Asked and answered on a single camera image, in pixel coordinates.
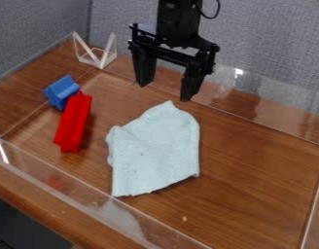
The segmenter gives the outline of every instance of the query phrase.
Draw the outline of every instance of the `light blue towel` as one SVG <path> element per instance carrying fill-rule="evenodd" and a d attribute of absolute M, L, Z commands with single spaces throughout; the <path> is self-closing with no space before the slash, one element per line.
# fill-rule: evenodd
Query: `light blue towel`
<path fill-rule="evenodd" d="M 200 127 L 171 101 L 151 108 L 107 136 L 113 196 L 151 193 L 199 176 Z"/>

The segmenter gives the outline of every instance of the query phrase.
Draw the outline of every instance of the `red block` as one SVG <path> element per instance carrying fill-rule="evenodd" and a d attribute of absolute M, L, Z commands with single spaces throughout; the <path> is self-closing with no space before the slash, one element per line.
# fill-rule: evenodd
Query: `red block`
<path fill-rule="evenodd" d="M 81 91 L 68 99 L 55 137 L 55 143 L 61 146 L 61 152 L 79 151 L 91 104 L 92 96 L 84 95 Z"/>

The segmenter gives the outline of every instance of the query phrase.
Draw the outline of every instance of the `wooden table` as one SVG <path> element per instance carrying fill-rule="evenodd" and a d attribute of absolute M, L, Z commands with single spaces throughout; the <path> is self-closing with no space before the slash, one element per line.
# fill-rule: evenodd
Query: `wooden table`
<path fill-rule="evenodd" d="M 131 76 L 131 64 L 125 61 L 128 58 L 121 56 L 109 70 L 124 70 Z M 211 102 L 212 108 L 196 102 L 180 103 L 171 93 L 179 87 L 179 74 L 163 68 L 159 71 L 155 85 L 141 89 L 115 73 L 80 64 L 71 43 L 64 43 L 0 83 L 4 139 L 109 193 L 112 172 L 105 135 L 113 125 L 124 125 L 171 99 L 202 126 L 202 176 L 121 200 L 212 248 L 298 248 L 319 181 L 319 146 L 251 122 L 248 117 L 252 105 L 263 101 L 277 110 L 270 108 L 273 111 L 263 113 L 260 123 L 270 121 L 274 112 L 290 114 L 291 125 L 283 125 L 287 115 L 285 121 L 278 118 L 278 123 L 274 120 L 271 123 L 293 135 L 301 135 L 305 128 L 303 134 L 315 142 L 319 117 L 236 90 L 226 101 Z M 57 110 L 44 107 L 22 121 L 24 115 L 44 102 L 38 92 L 65 74 L 93 95 L 79 154 L 61 154 L 52 143 L 61 116 Z M 208 88 L 220 86 L 206 85 L 198 96 L 202 103 L 210 100 Z M 246 119 L 218 107 L 239 112 Z M 313 120 L 310 126 L 302 125 L 306 117 Z M 84 248 L 141 248 L 1 166 L 0 198 Z M 310 248 L 319 248 L 319 230 L 317 233 Z M 164 237 L 156 243 L 167 248 Z"/>

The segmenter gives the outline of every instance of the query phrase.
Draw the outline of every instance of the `gray fabric wall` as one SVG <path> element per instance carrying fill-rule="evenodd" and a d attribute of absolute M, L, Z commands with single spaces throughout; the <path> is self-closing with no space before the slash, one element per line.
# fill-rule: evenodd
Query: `gray fabric wall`
<path fill-rule="evenodd" d="M 91 0 L 0 0 L 0 75 L 73 30 L 85 36 Z"/>
<path fill-rule="evenodd" d="M 103 47 L 117 35 L 120 53 L 129 53 L 129 22 L 155 22 L 159 0 L 93 0 L 91 36 Z M 204 0 L 211 10 L 214 0 Z M 222 0 L 216 20 L 203 19 L 200 33 L 218 43 L 216 61 L 319 91 L 319 6 L 309 0 Z"/>

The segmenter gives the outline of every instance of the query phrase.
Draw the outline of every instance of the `wooden surface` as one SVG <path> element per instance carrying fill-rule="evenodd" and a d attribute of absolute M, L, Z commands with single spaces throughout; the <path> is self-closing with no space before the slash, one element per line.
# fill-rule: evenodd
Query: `wooden surface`
<path fill-rule="evenodd" d="M 61 114 L 49 107 L 22 122 L 5 139 L 109 192 L 112 173 L 104 142 L 109 128 L 124 125 L 152 106 L 171 99 L 202 126 L 202 176 L 149 195 L 120 200 L 210 247 L 298 248 L 319 179 L 319 146 L 202 104 L 180 103 L 174 94 L 155 88 L 140 89 L 115 74 L 91 69 L 75 62 L 69 44 L 48 53 L 14 76 L 18 80 L 13 81 L 13 90 L 0 91 L 5 94 L 0 101 L 8 103 L 25 87 L 29 92 L 29 96 L 22 95 L 29 100 L 24 105 L 1 107 L 0 102 L 1 129 L 18 119 L 14 113 L 33 109 L 40 90 L 67 72 L 85 86 L 84 91 L 93 95 L 80 153 L 61 154 L 53 145 Z M 170 88 L 176 76 L 163 70 L 160 79 L 164 75 L 167 81 L 157 84 Z M 9 84 L 5 81 L 0 88 L 8 88 Z M 251 100 L 246 94 L 247 106 L 252 105 Z M 232 108 L 235 99 L 227 105 Z M 242 101 L 236 105 L 244 109 Z M 16 119 L 4 120 L 2 112 L 13 113 Z M 2 167 L 0 197 L 84 248 L 139 248 L 129 239 L 33 188 Z M 164 239 L 159 243 L 162 248 L 167 247 Z"/>

